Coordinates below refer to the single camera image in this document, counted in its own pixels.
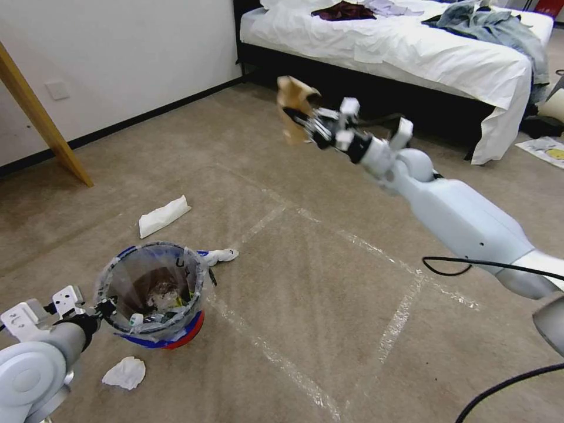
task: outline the gray clothing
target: gray clothing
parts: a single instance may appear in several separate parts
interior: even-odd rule
[[[423,23],[457,35],[511,47],[524,54],[531,61],[533,71],[531,102],[542,100],[544,88],[549,83],[545,49],[541,40],[511,12],[494,12],[489,8],[474,11],[474,2],[461,2],[449,6],[438,20],[431,18]]]
[[[407,7],[398,6],[390,0],[368,0],[364,5],[380,16],[419,16],[423,12],[414,12]]]

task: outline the robotic arm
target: robotic arm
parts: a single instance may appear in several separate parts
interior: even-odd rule
[[[564,260],[537,250],[510,215],[464,182],[440,176],[424,152],[405,148],[412,136],[409,120],[400,118],[391,140],[382,140],[357,129],[359,108],[356,99],[345,98],[338,112],[282,110],[320,149],[333,147],[343,152],[383,188],[404,197],[415,217],[457,257],[564,274]],[[537,300],[564,291],[558,278],[478,266],[520,296]],[[537,311],[533,321],[543,338],[564,355],[564,297]]]
[[[20,343],[0,351],[0,420],[39,423],[70,393],[75,364],[104,316],[115,312],[110,300],[83,308],[80,289],[67,286],[47,307],[36,299],[0,316]],[[59,320],[48,324],[50,314]]]

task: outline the white napkin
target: white napkin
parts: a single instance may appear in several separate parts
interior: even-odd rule
[[[145,377],[145,363],[135,357],[126,357],[106,372],[102,383],[131,391]]]
[[[166,206],[144,214],[139,219],[139,236],[145,238],[168,224],[174,222],[183,214],[189,212],[191,207],[186,201],[186,197],[172,200]]]

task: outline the black bed frame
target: black bed frame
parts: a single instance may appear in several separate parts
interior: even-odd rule
[[[248,65],[259,68],[263,74],[271,77],[295,76],[316,87],[323,95],[323,105],[326,107],[338,106],[343,96],[356,97],[362,104],[363,119],[401,113],[413,121],[419,133],[462,146],[467,151],[465,159],[472,158],[476,143],[482,136],[481,122],[492,113],[493,106],[246,44],[239,37],[241,17],[259,7],[259,0],[233,0],[237,63],[241,64],[244,80],[250,76]]]

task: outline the trash can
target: trash can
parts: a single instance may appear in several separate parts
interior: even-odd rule
[[[116,299],[116,313],[106,319],[116,335],[146,348],[174,349],[200,331],[211,283],[199,254],[158,241],[114,257],[98,279],[95,303]]]

